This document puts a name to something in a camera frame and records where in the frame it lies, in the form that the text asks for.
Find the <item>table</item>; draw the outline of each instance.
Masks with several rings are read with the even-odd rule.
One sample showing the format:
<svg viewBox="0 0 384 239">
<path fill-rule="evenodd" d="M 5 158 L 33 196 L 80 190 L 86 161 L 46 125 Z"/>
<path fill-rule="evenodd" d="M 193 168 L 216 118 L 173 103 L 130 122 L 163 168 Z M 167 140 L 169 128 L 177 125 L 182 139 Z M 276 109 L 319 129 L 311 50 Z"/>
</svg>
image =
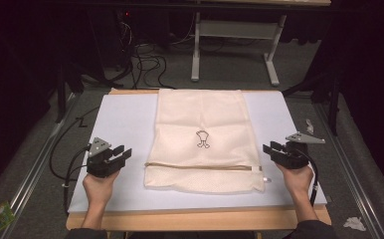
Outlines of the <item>table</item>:
<svg viewBox="0 0 384 239">
<path fill-rule="evenodd" d="M 309 6 L 329 6 L 329 0 L 306 0 L 306 1 L 279 1 L 279 0 L 206 0 L 205 2 L 235 2 L 235 3 L 253 3 L 253 4 L 293 4 Z M 285 26 L 287 15 L 281 15 L 278 22 L 275 23 L 255 23 L 255 22 L 236 22 L 236 21 L 213 21 L 201 20 L 200 12 L 195 15 L 195 45 L 192 59 L 192 82 L 199 81 L 199 40 L 201 36 L 211 37 L 233 37 L 247 39 L 266 39 L 271 40 L 272 45 L 268 53 L 264 53 L 264 61 L 269 73 L 270 81 L 273 87 L 280 84 L 276 69 L 273 63 L 273 57 L 279 43 Z"/>
<path fill-rule="evenodd" d="M 111 95 L 117 95 L 117 94 L 155 94 L 156 91 L 112 91 Z M 283 99 L 283 96 L 281 96 L 278 92 L 266 92 L 266 94 L 270 96 L 275 96 L 277 99 Z M 273 101 L 265 101 L 261 102 L 260 105 L 262 108 L 268 105 L 275 105 Z M 286 113 L 288 114 L 286 103 L 284 102 L 284 99 L 282 102 L 279 102 L 277 104 L 280 108 L 279 114 Z M 101 110 L 100 113 L 98 113 L 97 120 L 99 119 L 100 114 L 102 114 Z M 293 130 L 294 125 L 290 124 L 291 118 L 284 115 L 278 115 L 278 117 L 281 117 L 284 119 L 284 121 L 288 121 L 288 123 L 284 123 L 284 130 L 290 131 Z M 272 121 L 278 121 L 277 117 L 272 117 Z M 143 135 L 143 133 L 149 130 L 149 126 L 146 125 L 144 129 L 140 129 L 139 131 L 135 131 L 135 133 Z M 93 131 L 92 137 L 96 136 L 96 132 L 100 131 L 102 132 L 102 125 L 95 126 L 95 129 Z M 275 128 L 267 128 L 266 134 L 274 135 L 274 131 L 278 131 Z M 120 138 L 121 133 L 111 132 L 109 134 L 114 134 L 114 138 L 112 139 L 112 142 L 114 145 L 119 145 L 119 141 L 115 142 L 117 138 Z M 274 136 L 273 140 L 281 141 L 284 140 L 282 136 L 277 137 Z M 119 177 L 124 177 L 121 179 L 124 183 L 122 185 L 119 185 L 117 188 L 118 190 L 123 190 L 123 186 L 129 186 L 127 184 L 127 178 L 132 176 L 133 174 L 129 175 L 129 173 L 132 171 L 132 166 L 135 162 L 132 162 L 130 160 L 134 160 L 133 158 L 130 158 L 126 162 L 126 167 L 124 168 L 124 173 L 121 173 Z M 263 162 L 263 167 L 268 170 L 268 167 L 274 166 L 273 163 L 270 162 L 268 159 L 268 162 Z M 273 183 L 278 183 L 283 185 L 283 177 L 281 174 L 275 175 L 275 173 L 267 174 L 270 178 L 273 179 Z M 82 189 L 82 186 L 80 185 L 82 181 L 79 180 L 79 184 L 77 184 L 77 188 L 74 194 L 73 203 L 71 204 L 71 213 L 68 217 L 67 221 L 67 227 L 69 229 L 77 228 L 81 226 L 85 211 L 87 209 L 86 205 L 86 198 L 85 198 L 85 192 Z M 266 195 L 257 194 L 258 198 L 270 198 L 268 195 L 269 192 L 277 191 L 278 195 L 274 195 L 274 198 L 278 200 L 279 202 L 276 202 L 275 204 L 271 203 L 271 206 L 258 206 L 261 205 L 262 202 L 253 202 L 252 200 L 255 198 L 255 195 L 240 195 L 241 198 L 249 199 L 251 198 L 251 203 L 254 203 L 252 206 L 219 206 L 214 207 L 211 205 L 212 202 L 210 202 L 209 207 L 204 208 L 202 206 L 193 207 L 190 206 L 189 208 L 182 208 L 182 209 L 176 209 L 176 208 L 162 208 L 161 205 L 156 203 L 155 205 L 152 205 L 153 202 L 149 201 L 150 205 L 146 205 L 148 209 L 143 209 L 144 205 L 137 205 L 136 201 L 138 201 L 142 197 L 146 197 L 148 192 L 145 192 L 145 194 L 136 194 L 136 193 L 144 193 L 143 189 L 134 189 L 131 191 L 131 193 L 121 193 L 124 197 L 123 205 L 118 205 L 117 201 L 110 201 L 109 205 L 107 206 L 108 212 L 104 215 L 102 227 L 110 230 L 110 231 L 191 231 L 191 230 L 272 230 L 272 229 L 293 229 L 297 223 L 295 218 L 295 212 L 292 208 L 292 202 L 290 201 L 290 198 L 288 198 L 288 194 L 284 192 L 284 188 L 279 188 L 276 184 L 271 184 L 270 187 L 267 188 Z M 113 197 L 119 197 L 119 192 L 117 190 L 114 192 Z M 197 200 L 200 200 L 200 196 L 193 195 Z M 223 204 L 226 203 L 225 201 L 230 201 L 231 198 L 227 198 L 227 200 L 223 201 L 223 198 L 217 198 L 217 204 Z M 319 219 L 327 224 L 331 224 L 331 220 L 329 218 L 328 212 L 326 210 L 325 204 L 326 200 L 323 196 L 323 192 L 320 190 L 318 191 L 317 196 L 317 203 L 315 205 L 315 211 L 319 217 Z M 116 211 L 114 208 L 120 208 L 124 205 L 127 205 L 124 209 L 121 211 Z"/>
<path fill-rule="evenodd" d="M 174 11 L 193 11 L 196 13 L 200 12 L 231 12 L 232 14 L 236 12 L 241 13 L 276 13 L 282 16 L 285 16 L 287 13 L 308 13 L 312 14 L 318 12 L 321 14 L 331 15 L 336 14 L 336 10 L 329 9 L 330 0 L 208 0 L 208 1 L 183 1 L 183 0 L 173 0 L 169 3 L 144 3 L 141 1 L 59 1 L 59 0 L 43 0 L 41 5 L 46 8 L 49 7 L 80 7 L 80 8 L 124 8 L 124 9 L 152 9 L 152 10 L 174 10 Z M 276 36 L 280 37 L 279 30 L 282 28 L 279 27 Z M 278 85 L 276 81 L 277 73 L 274 69 L 272 62 L 274 52 L 276 50 L 277 44 L 273 44 L 272 50 L 269 54 L 265 56 L 266 65 L 269 70 L 270 78 L 273 79 L 273 85 Z M 193 55 L 193 65 L 192 65 L 192 81 L 198 81 L 199 79 L 199 51 L 195 50 Z M 61 67 L 67 63 L 61 59 Z M 74 92 L 81 92 L 82 89 L 76 88 L 79 86 L 79 83 L 76 82 L 74 85 L 73 80 L 65 79 L 63 80 L 63 75 L 61 75 L 62 80 L 59 84 L 59 111 L 60 116 L 58 121 L 60 121 L 62 115 L 66 111 L 65 99 L 64 99 L 64 81 L 71 82 L 71 89 Z"/>
</svg>

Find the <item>desk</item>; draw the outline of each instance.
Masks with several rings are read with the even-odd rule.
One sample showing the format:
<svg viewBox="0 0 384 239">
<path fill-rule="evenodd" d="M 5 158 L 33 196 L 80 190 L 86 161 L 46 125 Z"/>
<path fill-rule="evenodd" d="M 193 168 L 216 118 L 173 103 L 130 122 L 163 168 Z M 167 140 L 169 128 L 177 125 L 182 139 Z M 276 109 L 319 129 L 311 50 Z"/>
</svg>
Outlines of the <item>desk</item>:
<svg viewBox="0 0 384 239">
<path fill-rule="evenodd" d="M 120 91 L 111 93 L 135 94 L 138 93 L 138 91 Z M 265 115 L 259 116 L 260 118 L 263 118 L 263 120 L 259 119 L 259 124 L 261 125 L 254 125 L 254 128 L 257 131 L 262 131 L 263 137 L 265 138 L 258 137 L 258 135 L 261 135 L 258 134 L 257 141 L 259 143 L 266 143 L 270 138 L 271 140 L 284 142 L 285 137 L 283 134 L 285 131 L 287 134 L 291 131 L 295 132 L 291 117 L 288 114 L 286 103 L 281 93 L 266 92 L 265 95 L 268 95 L 269 97 L 264 98 L 264 101 L 261 101 L 258 106 L 265 109 L 263 113 L 270 112 L 272 116 L 270 118 L 265 117 Z M 257 96 L 258 93 L 248 93 L 246 94 L 246 99 L 248 101 L 250 98 Z M 131 104 L 139 102 L 141 95 L 135 97 L 136 98 L 133 100 L 136 101 L 131 101 Z M 138 111 L 138 113 L 141 114 L 143 112 L 149 112 L 150 109 L 155 108 L 155 106 L 150 106 L 149 104 L 147 104 L 147 106 L 148 108 L 135 106 L 131 109 Z M 116 111 L 117 115 L 120 115 L 119 119 L 116 119 L 115 121 L 121 123 L 120 125 L 124 125 L 126 128 L 123 133 L 114 131 L 115 124 L 108 120 L 109 118 L 112 118 L 112 116 L 108 119 L 103 119 L 101 117 L 103 113 L 107 114 L 114 112 L 111 109 Z M 121 119 L 123 118 L 122 114 L 124 114 L 126 118 L 129 118 L 131 113 L 132 112 L 129 111 L 120 111 L 119 109 L 116 109 L 115 106 L 109 106 L 107 109 L 100 109 L 97 123 L 93 130 L 92 137 L 98 136 L 98 133 L 104 134 L 104 131 L 107 128 L 107 132 L 105 133 L 106 136 L 104 136 L 103 139 L 107 139 L 109 142 L 113 143 L 113 145 L 124 144 L 127 148 L 132 147 L 133 149 L 132 158 L 126 162 L 126 167 L 122 170 L 122 173 L 116 180 L 115 185 L 117 185 L 117 190 L 114 191 L 113 198 L 108 203 L 108 212 L 104 215 L 102 222 L 103 228 L 117 231 L 182 231 L 270 230 L 293 229 L 295 227 L 295 213 L 292 209 L 291 199 L 285 191 L 283 177 L 278 170 L 270 170 L 270 167 L 273 169 L 275 166 L 267 155 L 262 155 L 262 165 L 267 171 L 266 176 L 271 178 L 273 182 L 267 186 L 265 193 L 253 192 L 240 195 L 219 196 L 144 189 L 143 170 L 141 170 L 142 167 L 140 165 L 143 165 L 143 161 L 141 160 L 146 159 L 147 154 L 146 151 L 145 153 L 142 153 L 138 150 L 141 148 L 140 146 L 134 145 L 139 145 L 138 143 L 144 143 L 148 140 L 151 140 L 152 142 L 152 135 L 146 135 L 145 132 L 152 130 L 153 125 L 150 125 L 149 122 L 146 122 L 146 119 L 142 117 L 141 120 L 144 121 L 141 122 L 141 125 L 143 125 L 143 127 L 136 128 L 130 132 L 131 127 L 126 127 L 126 123 L 121 122 Z M 251 111 L 250 116 L 251 119 L 257 117 L 255 116 L 255 112 Z M 273 123 L 278 123 L 282 127 L 268 126 Z M 139 169 L 137 172 L 135 172 L 134 169 L 136 163 L 136 167 L 139 167 L 137 168 Z M 82 171 L 80 177 L 83 175 L 85 175 L 85 170 Z M 167 203 L 165 198 L 160 200 L 158 197 L 168 197 L 171 200 Z M 188 198 L 193 198 L 194 202 L 202 201 L 203 204 L 187 205 L 188 202 L 185 202 L 185 200 L 188 200 Z M 317 201 L 315 203 L 315 210 L 320 220 L 330 224 L 331 221 L 325 208 L 326 200 L 321 189 L 318 191 Z M 84 220 L 86 210 L 87 200 L 84 189 L 82 188 L 82 181 L 79 180 L 71 203 L 67 227 L 69 229 L 79 227 Z"/>
<path fill-rule="evenodd" d="M 293 4 L 310 6 L 328 6 L 329 0 L 306 0 L 306 1 L 282 1 L 282 0 L 206 0 L 206 2 L 235 2 L 253 4 Z M 201 14 L 195 16 L 195 46 L 192 59 L 192 82 L 199 81 L 199 40 L 201 36 L 211 37 L 233 37 L 248 39 L 271 40 L 272 45 L 267 53 L 264 53 L 264 61 L 270 76 L 273 87 L 277 87 L 280 82 L 276 69 L 273 64 L 273 57 L 285 26 L 286 15 L 281 15 L 277 23 L 254 23 L 254 22 L 232 22 L 232 21 L 211 21 L 201 20 Z"/>
</svg>

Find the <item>mesh laundry bag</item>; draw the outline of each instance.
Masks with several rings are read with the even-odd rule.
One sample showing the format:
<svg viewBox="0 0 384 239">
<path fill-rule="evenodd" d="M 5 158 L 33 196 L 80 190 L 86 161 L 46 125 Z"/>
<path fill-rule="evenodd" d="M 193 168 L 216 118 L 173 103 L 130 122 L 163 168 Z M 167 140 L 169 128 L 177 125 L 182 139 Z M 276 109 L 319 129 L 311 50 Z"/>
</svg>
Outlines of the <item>mesh laundry bag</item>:
<svg viewBox="0 0 384 239">
<path fill-rule="evenodd" d="M 147 187 L 264 191 L 264 174 L 241 91 L 160 90 Z"/>
</svg>

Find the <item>black cable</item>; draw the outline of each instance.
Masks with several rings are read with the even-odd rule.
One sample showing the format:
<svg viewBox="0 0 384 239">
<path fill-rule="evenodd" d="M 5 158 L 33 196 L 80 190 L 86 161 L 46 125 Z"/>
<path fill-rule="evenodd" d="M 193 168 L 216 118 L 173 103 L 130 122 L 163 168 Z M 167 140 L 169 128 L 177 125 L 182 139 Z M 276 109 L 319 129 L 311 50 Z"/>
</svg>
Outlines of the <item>black cable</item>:
<svg viewBox="0 0 384 239">
<path fill-rule="evenodd" d="M 99 75 L 96 75 L 95 73 L 87 70 L 86 68 L 72 62 L 71 60 L 69 60 L 69 57 L 65 57 L 63 56 L 62 57 L 64 60 L 66 60 L 66 63 L 68 65 L 71 65 L 74 69 L 76 69 L 79 73 L 81 74 L 87 74 L 89 75 L 90 77 L 92 77 L 93 79 L 99 81 L 100 83 L 108 86 L 108 87 L 112 87 L 112 88 L 116 88 L 116 89 L 120 89 L 120 88 L 123 88 L 123 84 L 117 84 L 115 83 L 114 81 L 116 80 L 120 80 L 122 79 L 123 77 L 125 77 L 124 75 L 120 74 L 110 80 L 106 79 L 104 76 L 99 76 Z"/>
<path fill-rule="evenodd" d="M 86 112 L 85 114 L 83 114 L 82 116 L 76 118 L 76 120 L 74 122 L 72 122 L 69 127 L 59 136 L 58 140 L 56 141 L 56 143 L 53 145 L 52 147 L 52 150 L 50 152 L 50 157 L 49 157 L 49 168 L 50 170 L 52 171 L 52 174 L 55 175 L 56 177 L 60 178 L 60 179 L 64 179 L 66 180 L 65 177 L 59 175 L 55 169 L 53 168 L 53 155 L 54 155 L 54 152 L 56 150 L 56 147 L 57 145 L 59 144 L 59 142 L 62 140 L 62 138 L 65 136 L 65 134 L 69 131 L 69 129 L 71 129 L 79 120 L 83 119 L 86 115 L 92 113 L 93 111 L 97 110 L 99 107 L 96 107 L 96 108 L 93 108 L 91 110 L 89 110 L 88 112 Z"/>
<path fill-rule="evenodd" d="M 139 48 L 142 48 L 142 47 L 147 47 L 147 46 L 150 46 L 150 50 L 146 51 L 146 52 L 139 52 Z M 144 43 L 144 44 L 140 44 L 140 45 L 137 45 L 137 52 L 136 54 L 137 55 L 146 55 L 146 56 L 149 56 L 148 54 L 152 53 L 153 51 L 155 51 L 155 44 L 148 44 L 148 43 Z"/>
<path fill-rule="evenodd" d="M 161 59 L 163 60 L 163 62 L 164 62 L 164 70 L 160 73 L 160 75 L 158 75 L 158 78 L 157 78 L 158 83 L 159 83 L 160 86 L 163 87 L 163 88 L 175 89 L 174 87 L 167 86 L 167 85 L 163 85 L 163 84 L 161 83 L 161 76 L 163 76 L 164 73 L 165 73 L 166 70 L 167 70 L 167 63 L 166 63 L 165 58 L 163 58 L 163 57 L 161 57 L 161 56 L 155 56 L 155 58 L 157 58 L 157 59 L 158 59 L 158 58 L 161 58 Z"/>
<path fill-rule="evenodd" d="M 195 25 L 195 13 L 192 13 L 191 25 L 190 25 L 189 30 L 186 33 L 185 37 L 183 39 L 181 39 L 180 41 L 170 43 L 170 46 L 177 48 L 176 47 L 177 44 L 182 44 L 184 42 L 190 41 L 191 39 L 194 39 L 195 37 L 190 37 L 190 34 L 192 33 L 192 29 L 193 29 L 194 25 Z"/>
<path fill-rule="evenodd" d="M 132 75 L 132 81 L 133 81 L 133 84 L 135 85 L 135 74 L 133 73 L 133 71 L 131 71 L 130 74 Z"/>
<path fill-rule="evenodd" d="M 78 169 L 80 169 L 80 168 L 83 168 L 83 167 L 85 167 L 85 166 L 86 166 L 86 165 L 77 166 L 76 168 L 74 168 L 74 169 L 71 171 L 70 175 L 74 174 L 74 172 L 75 172 L 76 170 L 78 170 Z"/>
<path fill-rule="evenodd" d="M 176 48 L 176 49 L 179 49 L 179 50 L 189 50 L 189 49 L 192 49 L 194 48 L 195 46 L 195 43 L 190 43 L 191 40 L 193 40 L 194 38 L 190 38 L 190 39 L 187 39 L 183 42 L 179 42 L 179 43 L 175 43 L 175 44 L 172 44 L 170 46 Z"/>
<path fill-rule="evenodd" d="M 140 69 L 139 69 L 139 73 L 138 73 L 138 78 L 137 78 L 137 80 L 135 80 L 135 79 L 133 79 L 133 86 L 132 86 L 132 88 L 134 89 L 134 90 L 137 90 L 138 89 L 138 87 L 137 87 L 137 85 L 138 85 L 138 83 L 139 83 L 139 81 L 140 81 L 140 77 L 141 77 L 141 75 L 142 75 L 142 61 L 140 60 L 140 56 L 139 56 L 139 53 L 138 53 L 138 48 L 139 47 L 135 47 L 135 53 L 136 53 L 136 58 L 138 59 L 138 64 L 140 65 Z"/>
<path fill-rule="evenodd" d="M 126 68 L 124 68 L 124 71 L 121 74 L 119 74 L 118 76 L 116 76 L 114 78 L 107 79 L 107 80 L 111 81 L 111 82 L 115 82 L 117 80 L 120 80 L 120 79 L 126 77 L 132 70 L 133 70 L 132 61 L 129 60 L 126 62 Z"/>
<path fill-rule="evenodd" d="M 321 73 L 315 77 L 309 78 L 306 81 L 303 81 L 287 90 L 282 91 L 282 94 L 284 97 L 288 97 L 291 94 L 294 94 L 299 91 L 303 91 L 305 89 L 309 89 L 313 85 L 319 83 L 322 79 L 324 79 L 328 74 L 327 73 Z"/>
<path fill-rule="evenodd" d="M 262 39 L 249 39 L 249 40 L 250 40 L 249 43 L 239 43 L 239 42 L 229 41 L 229 39 L 228 39 L 228 40 L 226 40 L 226 43 L 233 45 L 233 46 L 248 47 L 248 46 L 251 46 L 253 44 L 256 44 L 257 42 L 261 42 Z"/>
<path fill-rule="evenodd" d="M 221 49 L 223 49 L 223 47 L 224 47 L 224 45 L 225 45 L 225 39 L 222 39 L 222 40 L 219 40 L 219 41 L 216 41 L 216 42 L 221 42 L 221 46 L 219 46 L 218 48 L 216 48 L 216 49 L 214 49 L 214 50 L 205 50 L 203 47 L 202 47 L 202 44 L 200 45 L 200 47 L 199 47 L 199 50 L 201 50 L 201 51 L 203 51 L 203 52 L 209 52 L 209 53 L 215 53 L 215 52 L 218 52 L 218 51 L 220 51 Z"/>
<path fill-rule="evenodd" d="M 292 150 L 294 150 L 298 154 L 304 156 L 310 162 L 310 165 L 312 165 L 313 174 L 315 174 L 315 176 L 314 176 L 314 180 L 313 180 L 312 192 L 310 194 L 309 201 L 310 201 L 310 205 L 312 205 L 312 207 L 313 207 L 313 204 L 315 203 L 316 192 L 318 190 L 318 168 L 316 167 L 315 161 L 309 155 L 305 154 L 304 152 L 302 152 L 301 150 L 296 149 L 296 148 L 293 148 Z"/>
<path fill-rule="evenodd" d="M 90 150 L 91 145 L 83 147 L 81 150 L 79 150 L 74 157 L 71 160 L 71 163 L 69 164 L 68 171 L 66 173 L 65 177 L 65 184 L 63 185 L 64 187 L 64 192 L 63 192 L 63 205 L 65 208 L 65 213 L 68 216 L 69 215 L 69 206 L 68 206 L 68 194 L 69 194 L 69 182 L 71 181 L 71 174 L 72 174 L 72 166 L 75 163 L 75 160 L 77 160 L 78 156 L 80 156 L 83 152 Z"/>
<path fill-rule="evenodd" d="M 161 77 L 164 75 L 164 73 L 165 73 L 166 70 L 167 70 L 167 63 L 166 63 L 165 58 L 162 57 L 162 56 L 152 56 L 152 55 L 147 55 L 147 54 L 146 54 L 145 56 L 142 56 L 142 57 L 141 57 L 140 54 L 139 54 L 139 51 L 138 51 L 139 47 L 140 47 L 140 46 L 138 46 L 138 47 L 136 48 L 136 50 L 135 50 L 136 55 L 133 56 L 133 57 L 135 57 L 135 58 L 138 59 L 138 63 L 136 64 L 136 68 L 139 70 L 139 77 L 138 77 L 138 79 L 137 79 L 136 81 L 134 81 L 134 84 L 133 84 L 133 87 L 132 87 L 132 88 L 133 88 L 133 89 L 137 89 L 137 84 L 139 83 L 140 76 L 141 76 L 142 72 L 145 72 L 144 75 L 143 75 L 143 79 L 144 79 L 145 84 L 148 85 L 149 87 L 154 87 L 154 86 L 151 86 L 151 85 L 147 82 L 147 80 L 146 80 L 146 76 L 148 76 L 148 74 L 149 74 L 152 70 L 156 70 L 156 69 L 158 69 L 158 68 L 161 67 L 161 63 L 160 63 L 160 61 L 159 61 L 159 59 L 161 59 L 161 60 L 164 62 L 164 69 L 163 69 L 163 71 L 162 71 L 162 72 L 158 75 L 158 77 L 157 77 L 157 81 L 158 81 L 158 83 L 159 83 L 159 85 L 160 85 L 160 87 L 158 87 L 158 88 L 176 89 L 176 88 L 174 88 L 174 87 L 164 85 L 164 84 L 162 84 L 162 82 L 161 82 Z M 143 69 L 143 63 L 145 63 L 145 62 L 153 62 L 153 63 L 155 63 L 155 65 L 152 66 L 152 67 L 150 67 L 149 69 Z"/>
</svg>

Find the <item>white object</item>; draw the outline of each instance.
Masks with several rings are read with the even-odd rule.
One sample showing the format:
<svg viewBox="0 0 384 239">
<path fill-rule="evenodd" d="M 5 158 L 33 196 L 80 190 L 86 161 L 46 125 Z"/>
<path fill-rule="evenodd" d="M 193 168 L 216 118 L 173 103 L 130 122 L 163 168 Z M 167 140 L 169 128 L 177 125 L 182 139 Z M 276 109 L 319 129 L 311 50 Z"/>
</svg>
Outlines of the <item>white object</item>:
<svg viewBox="0 0 384 239">
<path fill-rule="evenodd" d="M 349 217 L 347 218 L 347 221 L 344 223 L 344 227 L 350 227 L 352 229 L 356 229 L 359 231 L 366 231 L 365 226 L 363 226 L 362 222 L 360 221 L 360 217 Z"/>
<path fill-rule="evenodd" d="M 144 184 L 198 193 L 264 191 L 242 92 L 160 90 Z"/>
<path fill-rule="evenodd" d="M 104 96 L 90 141 L 98 136 L 113 145 L 123 144 L 126 148 L 132 148 L 132 157 L 126 161 L 126 166 L 121 169 L 115 180 L 106 211 L 292 206 L 282 173 L 270 160 L 270 156 L 263 153 L 263 144 L 269 144 L 271 140 L 285 144 L 285 135 L 296 132 L 285 99 L 282 93 L 277 91 L 245 92 L 244 98 L 257 139 L 264 175 L 272 182 L 266 183 L 264 193 L 252 191 L 213 195 L 146 189 L 143 185 L 144 163 L 154 140 L 157 94 Z M 88 209 L 88 200 L 82 184 L 86 175 L 87 170 L 83 167 L 69 209 L 71 213 L 86 212 Z M 326 204 L 321 188 L 316 194 L 315 204 Z"/>
<path fill-rule="evenodd" d="M 310 119 L 306 119 L 307 128 L 306 131 L 310 134 L 313 134 L 313 125 Z"/>
</svg>

